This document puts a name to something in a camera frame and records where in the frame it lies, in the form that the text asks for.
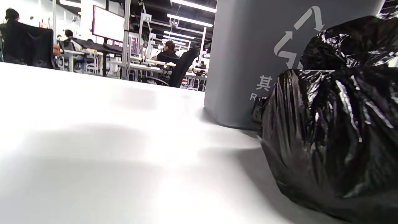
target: fluorescent light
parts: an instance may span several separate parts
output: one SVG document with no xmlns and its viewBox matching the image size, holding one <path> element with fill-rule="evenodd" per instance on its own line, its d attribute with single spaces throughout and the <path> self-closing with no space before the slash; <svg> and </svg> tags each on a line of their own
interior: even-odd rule
<svg viewBox="0 0 398 224">
<path fill-rule="evenodd" d="M 181 5 L 185 5 L 185 6 L 189 6 L 189 7 L 193 7 L 193 8 L 198 8 L 198 9 L 202 9 L 205 11 L 209 11 L 209 12 L 217 12 L 217 10 L 215 8 L 209 8 L 206 6 L 201 6 L 192 2 L 187 2 L 184 0 L 170 0 L 171 2 L 177 3 L 177 4 L 181 4 Z"/>
<path fill-rule="evenodd" d="M 70 2 L 70 1 L 66 1 L 66 0 L 59 0 L 59 3 L 61 3 L 62 5 L 72 6 L 72 7 L 77 7 L 77 8 L 80 8 L 80 5 L 81 5 L 78 2 Z"/>
<path fill-rule="evenodd" d="M 167 34 L 169 34 L 169 35 L 174 35 L 174 36 L 185 37 L 185 38 L 189 38 L 189 39 L 195 39 L 195 37 L 191 37 L 191 36 L 187 36 L 187 35 L 182 35 L 182 34 L 179 34 L 179 33 L 172 33 L 172 32 L 169 32 L 169 31 L 165 31 L 164 33 L 167 33 Z"/>
<path fill-rule="evenodd" d="M 168 40 L 168 39 L 162 39 L 162 42 L 163 42 L 163 43 L 165 43 L 165 42 L 167 42 L 167 41 L 169 41 L 169 40 Z M 178 42 L 178 41 L 173 41 L 173 43 L 179 44 L 179 45 L 185 45 L 185 43 Z"/>
<path fill-rule="evenodd" d="M 172 18 L 172 19 L 176 19 L 176 20 L 182 20 L 182 21 L 190 22 L 190 23 L 193 23 L 193 24 L 199 24 L 199 25 L 202 25 L 202 26 L 213 27 L 213 24 L 208 24 L 208 23 L 204 23 L 204 22 L 201 22 L 201 21 L 197 21 L 197 20 L 191 20 L 191 19 L 188 19 L 188 18 L 180 17 L 180 16 L 167 14 L 167 17 Z"/>
<path fill-rule="evenodd" d="M 184 41 L 184 42 L 190 42 L 189 40 L 184 40 L 184 39 L 180 39 L 180 38 L 176 38 L 176 37 L 170 37 L 167 35 L 163 35 L 164 38 L 169 38 L 169 39 L 174 39 L 174 40 L 179 40 L 179 41 Z"/>
</svg>

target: monitor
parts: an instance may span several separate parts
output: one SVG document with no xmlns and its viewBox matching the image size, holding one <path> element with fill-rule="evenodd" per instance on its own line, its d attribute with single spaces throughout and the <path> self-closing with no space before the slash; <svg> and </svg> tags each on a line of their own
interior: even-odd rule
<svg viewBox="0 0 398 224">
<path fill-rule="evenodd" d="M 93 8 L 92 34 L 115 41 L 123 41 L 124 17 L 98 6 Z"/>
</svg>

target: hair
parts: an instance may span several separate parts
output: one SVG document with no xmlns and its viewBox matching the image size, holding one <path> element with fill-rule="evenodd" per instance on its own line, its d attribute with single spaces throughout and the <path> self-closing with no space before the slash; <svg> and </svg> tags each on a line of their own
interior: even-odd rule
<svg viewBox="0 0 398 224">
<path fill-rule="evenodd" d="M 6 10 L 6 20 L 17 20 L 20 17 L 20 14 L 12 8 Z"/>
<path fill-rule="evenodd" d="M 165 45 L 166 45 L 166 47 L 167 47 L 168 49 L 170 49 L 170 51 L 174 51 L 174 48 L 176 47 L 176 45 L 174 44 L 174 42 L 171 41 L 171 40 L 167 41 Z"/>
<path fill-rule="evenodd" d="M 70 29 L 65 30 L 65 36 L 67 38 L 73 37 L 73 32 Z"/>
</svg>

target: trash bag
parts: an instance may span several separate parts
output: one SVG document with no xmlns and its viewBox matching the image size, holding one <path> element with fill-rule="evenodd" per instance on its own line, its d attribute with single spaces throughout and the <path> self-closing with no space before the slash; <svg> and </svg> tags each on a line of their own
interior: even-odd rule
<svg viewBox="0 0 398 224">
<path fill-rule="evenodd" d="M 367 17 L 321 32 L 307 70 L 282 73 L 264 101 L 261 145 L 291 201 L 353 223 L 398 222 L 398 69 L 384 65 L 398 29 L 388 29 Z"/>
<path fill-rule="evenodd" d="M 321 31 L 301 57 L 304 70 L 387 65 L 398 52 L 398 18 L 366 16 Z"/>
</svg>

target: recycling symbol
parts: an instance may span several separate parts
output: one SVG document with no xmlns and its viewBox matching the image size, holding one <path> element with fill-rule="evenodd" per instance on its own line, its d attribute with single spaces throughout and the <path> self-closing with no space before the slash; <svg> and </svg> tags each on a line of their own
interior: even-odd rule
<svg viewBox="0 0 398 224">
<path fill-rule="evenodd" d="M 298 30 L 311 17 L 312 11 L 314 11 L 315 25 L 316 25 L 314 29 L 319 32 L 322 30 L 324 24 L 322 24 L 321 9 L 319 8 L 319 6 L 312 6 L 307 10 L 307 12 L 304 13 L 304 15 L 294 24 L 294 28 L 296 30 Z M 286 65 L 289 69 L 292 69 L 297 54 L 288 51 L 279 51 L 290 39 L 293 39 L 292 31 L 285 31 L 285 33 L 286 34 L 282 37 L 282 39 L 275 45 L 274 53 L 278 57 L 284 57 L 289 59 L 289 61 L 286 62 Z"/>
</svg>

